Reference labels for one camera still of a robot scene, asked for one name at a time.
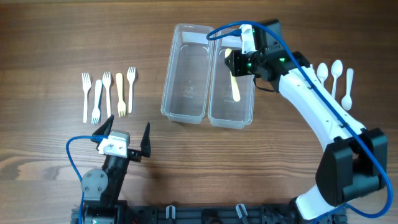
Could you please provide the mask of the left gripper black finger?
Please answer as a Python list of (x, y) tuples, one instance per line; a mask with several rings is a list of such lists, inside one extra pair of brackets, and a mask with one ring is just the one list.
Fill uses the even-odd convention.
[(114, 115), (111, 115), (93, 134), (92, 141), (100, 143), (100, 136), (109, 136), (114, 121)]
[(141, 143), (141, 156), (150, 157), (151, 156), (151, 145), (150, 145), (150, 122), (147, 123)]

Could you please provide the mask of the yellow plastic spoon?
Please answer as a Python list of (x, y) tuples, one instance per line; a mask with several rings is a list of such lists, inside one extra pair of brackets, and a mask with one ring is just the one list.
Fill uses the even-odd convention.
[[(227, 48), (225, 50), (224, 57), (225, 57), (227, 66), (231, 65), (231, 53), (232, 53), (232, 49)], [(236, 81), (236, 77), (233, 76), (232, 71), (229, 71), (229, 74), (230, 74), (230, 80), (231, 80), (231, 91), (232, 91), (232, 95), (233, 95), (233, 100), (235, 102), (239, 102), (241, 100), (241, 96), (240, 96), (240, 92), (239, 92), (238, 83)]]

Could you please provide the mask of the white plastic spoon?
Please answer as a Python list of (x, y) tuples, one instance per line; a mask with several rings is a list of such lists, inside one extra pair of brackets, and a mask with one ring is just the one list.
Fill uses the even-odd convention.
[(354, 70), (348, 68), (346, 71), (346, 93), (341, 100), (341, 105), (344, 110), (349, 111), (352, 107), (351, 89), (353, 84)]
[(324, 82), (328, 77), (328, 67), (327, 67), (326, 63), (322, 62), (321, 64), (319, 64), (319, 66), (317, 68), (317, 77), (318, 77), (321, 85), (324, 86)]
[(331, 96), (333, 99), (336, 98), (336, 86), (337, 86), (337, 79), (342, 75), (343, 73), (343, 64), (341, 60), (335, 60), (331, 66), (331, 74), (333, 77), (333, 86), (332, 86), (332, 92)]

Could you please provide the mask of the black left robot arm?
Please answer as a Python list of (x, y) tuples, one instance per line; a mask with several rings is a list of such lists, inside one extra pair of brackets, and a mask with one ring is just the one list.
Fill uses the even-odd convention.
[(83, 193), (77, 223), (135, 223), (129, 214), (125, 200), (119, 199), (127, 168), (131, 161), (140, 162), (150, 157), (150, 124), (140, 143), (141, 149), (130, 149), (130, 135), (112, 128), (114, 116), (110, 116), (91, 136), (96, 149), (105, 155), (100, 169), (89, 170), (81, 178)]

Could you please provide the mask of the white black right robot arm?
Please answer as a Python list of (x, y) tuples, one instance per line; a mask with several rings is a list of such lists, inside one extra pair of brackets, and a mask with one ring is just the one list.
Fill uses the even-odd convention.
[(288, 219), (318, 223), (351, 208), (351, 202), (386, 189), (385, 205), (367, 218), (385, 215), (393, 201), (387, 174), (387, 138), (378, 128), (366, 129), (326, 91), (312, 64), (284, 42), (278, 20), (228, 24), (240, 37), (239, 50), (227, 53), (232, 76), (251, 75), (271, 84), (273, 92), (289, 100), (311, 127), (323, 149), (315, 185), (290, 203)]

